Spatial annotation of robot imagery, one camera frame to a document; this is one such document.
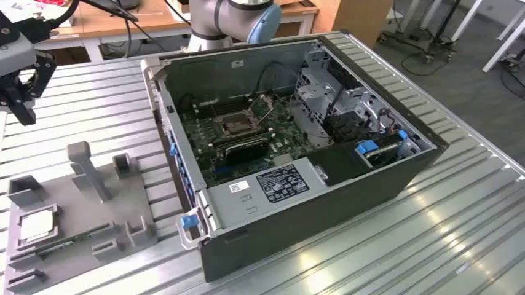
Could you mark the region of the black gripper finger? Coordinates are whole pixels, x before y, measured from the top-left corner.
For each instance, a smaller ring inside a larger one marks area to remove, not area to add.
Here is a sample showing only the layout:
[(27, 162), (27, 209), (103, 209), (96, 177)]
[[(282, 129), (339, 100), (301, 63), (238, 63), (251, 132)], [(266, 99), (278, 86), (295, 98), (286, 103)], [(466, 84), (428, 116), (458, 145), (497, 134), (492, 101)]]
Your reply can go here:
[(23, 125), (36, 123), (33, 100), (41, 96), (55, 72), (55, 56), (37, 52), (36, 62), (28, 69), (35, 72), (27, 82), (20, 81), (20, 70), (1, 76), (1, 107), (8, 108)]

